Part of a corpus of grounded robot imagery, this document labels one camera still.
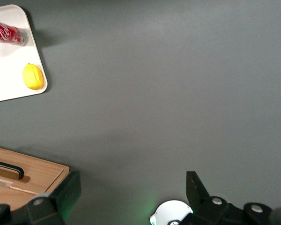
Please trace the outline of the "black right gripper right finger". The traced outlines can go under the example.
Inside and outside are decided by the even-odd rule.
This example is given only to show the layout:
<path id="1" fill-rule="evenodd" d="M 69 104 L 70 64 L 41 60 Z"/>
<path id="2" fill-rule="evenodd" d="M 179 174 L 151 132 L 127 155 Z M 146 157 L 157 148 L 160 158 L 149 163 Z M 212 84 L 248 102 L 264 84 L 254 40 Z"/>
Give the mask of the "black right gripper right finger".
<path id="1" fill-rule="evenodd" d="M 186 173 L 186 197 L 193 213 L 182 219 L 183 225 L 270 224 L 270 207 L 249 202 L 240 209 L 221 197 L 210 196 L 195 171 Z"/>

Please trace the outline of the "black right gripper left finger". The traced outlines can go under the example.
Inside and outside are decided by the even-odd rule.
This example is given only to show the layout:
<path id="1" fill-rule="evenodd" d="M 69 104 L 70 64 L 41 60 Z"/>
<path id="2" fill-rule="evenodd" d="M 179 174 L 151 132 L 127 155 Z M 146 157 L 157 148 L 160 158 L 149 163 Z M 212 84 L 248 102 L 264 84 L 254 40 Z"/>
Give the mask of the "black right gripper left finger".
<path id="1" fill-rule="evenodd" d="M 64 225 L 80 196 L 80 173 L 72 171 L 53 192 L 39 194 L 19 209 L 0 204 L 0 225 Z"/>

